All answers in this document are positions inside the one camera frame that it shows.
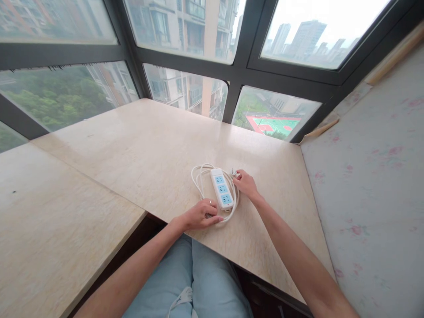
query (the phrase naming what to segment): glass pane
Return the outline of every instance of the glass pane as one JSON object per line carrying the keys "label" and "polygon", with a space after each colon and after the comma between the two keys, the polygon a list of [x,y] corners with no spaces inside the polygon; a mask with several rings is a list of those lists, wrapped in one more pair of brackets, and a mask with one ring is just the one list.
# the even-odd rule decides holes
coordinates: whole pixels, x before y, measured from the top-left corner
{"label": "glass pane", "polygon": [[337,69],[388,0],[279,0],[261,58]]}
{"label": "glass pane", "polygon": [[55,131],[138,100],[130,80],[123,61],[4,71],[0,92]]}
{"label": "glass pane", "polygon": [[0,0],[0,42],[117,44],[102,0]]}
{"label": "glass pane", "polygon": [[232,124],[290,141],[320,105],[303,98],[243,86]]}
{"label": "glass pane", "polygon": [[28,140],[0,121],[0,153],[26,144]]}
{"label": "glass pane", "polygon": [[222,121],[228,86],[201,75],[143,64],[154,100]]}
{"label": "glass pane", "polygon": [[246,0],[125,0],[140,47],[231,64]]}

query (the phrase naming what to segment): floral wallpaper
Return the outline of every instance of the floral wallpaper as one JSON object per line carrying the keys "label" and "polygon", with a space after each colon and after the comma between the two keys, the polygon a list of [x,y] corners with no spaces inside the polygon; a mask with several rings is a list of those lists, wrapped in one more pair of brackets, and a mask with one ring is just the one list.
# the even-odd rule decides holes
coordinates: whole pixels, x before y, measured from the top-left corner
{"label": "floral wallpaper", "polygon": [[350,303],[424,317],[424,45],[301,148]]}

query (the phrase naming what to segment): green court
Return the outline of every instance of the green court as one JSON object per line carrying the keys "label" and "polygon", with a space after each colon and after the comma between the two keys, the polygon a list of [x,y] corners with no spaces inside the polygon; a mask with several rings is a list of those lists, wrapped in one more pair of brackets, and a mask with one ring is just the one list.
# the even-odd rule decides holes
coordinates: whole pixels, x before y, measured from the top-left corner
{"label": "green court", "polygon": [[246,118],[253,129],[262,134],[265,134],[265,132],[279,132],[287,135],[300,121],[300,118],[289,117],[278,118],[246,116]]}

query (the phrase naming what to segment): leg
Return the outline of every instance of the leg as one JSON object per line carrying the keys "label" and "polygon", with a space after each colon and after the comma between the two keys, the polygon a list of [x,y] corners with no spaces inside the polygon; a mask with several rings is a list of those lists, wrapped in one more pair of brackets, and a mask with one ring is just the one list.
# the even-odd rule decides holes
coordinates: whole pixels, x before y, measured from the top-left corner
{"label": "leg", "polygon": [[[183,234],[169,249],[138,293],[124,318],[164,318],[178,295],[193,281],[191,238]],[[192,304],[183,303],[171,311],[172,318],[191,318]]]}
{"label": "leg", "polygon": [[252,318],[249,302],[228,260],[194,239],[192,250],[193,308],[197,315]]}

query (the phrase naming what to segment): beige marble surface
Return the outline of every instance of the beige marble surface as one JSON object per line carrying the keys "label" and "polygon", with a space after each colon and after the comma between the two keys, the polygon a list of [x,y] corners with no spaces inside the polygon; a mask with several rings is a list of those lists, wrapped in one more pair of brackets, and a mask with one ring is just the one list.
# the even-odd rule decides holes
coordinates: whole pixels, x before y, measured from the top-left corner
{"label": "beige marble surface", "polygon": [[146,212],[32,144],[0,167],[0,317],[67,317]]}
{"label": "beige marble surface", "polygon": [[[142,99],[40,137],[33,143],[169,222],[194,205],[193,166],[245,169],[262,195],[317,255],[331,260],[300,147]],[[211,189],[206,193],[215,197]],[[223,227],[191,236],[304,301],[249,200]]]}

